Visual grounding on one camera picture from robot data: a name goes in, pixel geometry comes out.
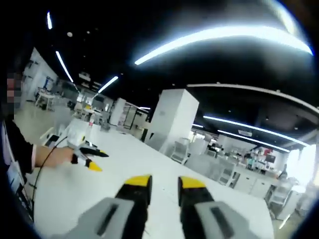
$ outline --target black ceiling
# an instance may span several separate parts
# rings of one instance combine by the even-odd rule
[[[317,77],[319,48],[317,15],[312,1],[283,1],[299,21],[303,38],[314,56],[288,47],[240,37],[204,41],[165,53],[140,66],[134,62],[151,50],[190,33],[222,24],[263,24],[284,29],[262,1],[112,2],[101,7],[51,7],[53,28],[47,29],[47,11],[34,25],[35,46],[51,68],[67,80],[58,50],[74,82],[82,71],[93,81],[119,79],[103,94],[122,97],[155,108],[163,89],[187,84],[217,83],[255,86],[297,97],[319,106]],[[203,115],[239,121],[298,138],[319,125],[318,115],[279,97],[246,90],[187,88],[200,102],[196,121],[208,131],[236,132],[238,128],[208,122]],[[255,134],[259,140],[284,140]]]

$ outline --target white table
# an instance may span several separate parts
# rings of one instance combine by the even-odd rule
[[[240,166],[235,167],[234,172],[240,174],[234,187],[235,190],[262,199],[266,197],[271,186],[277,186],[279,183],[276,178],[267,177]]]
[[[72,128],[82,132],[87,125],[78,119],[71,123]],[[93,125],[91,141],[110,156],[93,159],[103,172],[68,163],[43,168],[35,195],[34,217],[35,227],[41,235],[48,237],[68,232],[77,225],[83,212],[105,197],[114,197],[126,179],[152,174],[152,199],[143,238],[184,238],[177,197],[177,178],[181,175],[203,181],[216,201],[227,203],[249,221],[250,230],[257,236],[274,238],[269,211],[262,199],[222,186],[172,161],[131,135],[102,132],[98,125]]]
[[[102,116],[102,114],[101,114],[100,112],[97,112],[97,111],[95,111],[95,110],[93,110],[93,109],[84,108],[83,110],[84,110],[86,113],[89,113],[89,114],[95,114],[95,115],[97,115],[97,116]]]
[[[40,102],[41,98],[46,98],[47,99],[46,110],[48,110],[49,101],[52,101],[55,98],[55,95],[46,94],[46,93],[41,92],[41,91],[39,91],[38,93],[39,93],[39,96],[38,96],[38,99],[35,102],[35,106],[37,107],[37,105]]]

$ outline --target human hand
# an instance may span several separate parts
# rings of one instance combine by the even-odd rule
[[[40,167],[52,149],[44,146],[36,148],[35,166]],[[44,166],[56,167],[63,162],[71,162],[73,149],[70,147],[55,148],[49,155]]]

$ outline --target white cabinet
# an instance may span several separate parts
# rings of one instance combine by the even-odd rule
[[[257,198],[265,198],[271,184],[265,180],[257,179],[250,192],[251,195]]]
[[[256,181],[255,177],[245,175],[242,173],[240,174],[234,189],[241,191],[243,193],[250,194],[250,191],[252,190],[255,181]]]

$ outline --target person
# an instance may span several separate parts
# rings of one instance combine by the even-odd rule
[[[27,65],[33,45],[21,46],[15,52],[7,68],[6,87],[1,90],[1,148],[3,161],[1,165],[6,172],[9,187],[16,196],[17,203],[22,203],[21,213],[31,217],[30,195],[25,189],[26,174],[32,173],[35,167],[55,167],[63,162],[71,162],[73,150],[69,147],[52,149],[26,142],[19,128],[14,123],[14,114],[20,106],[21,100],[21,76]]]
[[[284,170],[281,172],[281,174],[278,176],[278,179],[286,179],[288,176],[287,173],[287,164],[284,166]]]
[[[218,152],[218,155],[220,155],[220,156],[225,155],[224,148],[221,148],[221,150]]]
[[[244,156],[245,163],[247,162],[247,169],[253,170],[254,159],[252,158],[250,153],[246,153]]]
[[[214,151],[214,152],[217,153],[217,150],[215,149],[215,147],[216,147],[216,144],[215,144],[215,143],[213,143],[211,146],[208,145],[208,149],[209,149],[210,151]]]

